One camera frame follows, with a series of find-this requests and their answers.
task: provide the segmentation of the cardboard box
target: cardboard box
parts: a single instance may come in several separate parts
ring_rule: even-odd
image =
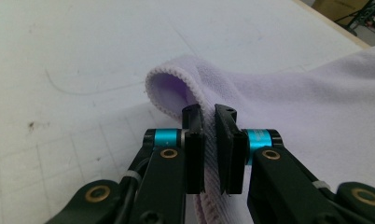
[[[316,0],[312,8],[336,21],[342,17],[348,16],[357,10],[362,9],[370,0]],[[338,24],[347,25],[354,17],[347,17]]]

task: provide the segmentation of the white table surface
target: white table surface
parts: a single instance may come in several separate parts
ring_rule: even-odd
[[[292,0],[0,1],[0,223],[45,222],[119,181],[146,129],[179,127],[146,97],[160,63],[305,71],[365,47]]]

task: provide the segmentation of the white cable tie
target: white cable tie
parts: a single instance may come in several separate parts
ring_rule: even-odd
[[[132,177],[132,178],[136,179],[137,182],[138,182],[138,186],[141,185],[142,177],[137,172],[135,172],[134,170],[126,171],[121,178],[123,178],[124,176],[129,176],[129,177]]]
[[[312,182],[312,184],[317,189],[329,189],[330,190],[330,186],[323,180],[314,181]]]

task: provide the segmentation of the wooden edge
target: wooden edge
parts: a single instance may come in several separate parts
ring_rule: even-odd
[[[370,48],[370,45],[365,43],[363,40],[361,40],[358,37],[350,34],[348,31],[346,31],[342,27],[338,26],[338,24],[336,24],[334,21],[331,21],[330,19],[328,19],[327,17],[325,17],[324,15],[322,15],[321,13],[319,13],[318,11],[313,9],[312,7],[309,7],[305,3],[301,2],[301,0],[292,0],[292,1],[295,2],[297,5],[299,5],[300,7],[302,7],[304,10],[312,13],[315,17],[317,17],[318,19],[320,19],[321,21],[323,21],[324,23],[329,25],[331,28],[338,31],[340,34],[344,35],[345,37],[347,37],[348,39],[353,41],[357,46],[361,47],[362,49]]]

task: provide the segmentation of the stain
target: stain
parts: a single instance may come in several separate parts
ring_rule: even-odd
[[[67,15],[68,13],[69,13],[69,11],[71,11],[71,8],[72,8],[73,6],[71,5],[71,6],[69,6],[69,8],[66,10],[66,12],[65,12],[65,15]]]
[[[45,130],[48,127],[50,127],[50,122],[31,121],[28,123],[28,132],[33,133],[37,130]]]
[[[28,28],[29,28],[28,33],[32,34],[33,31],[34,31],[34,28],[35,28],[35,27],[36,27],[36,23],[30,25],[30,26],[28,27]]]

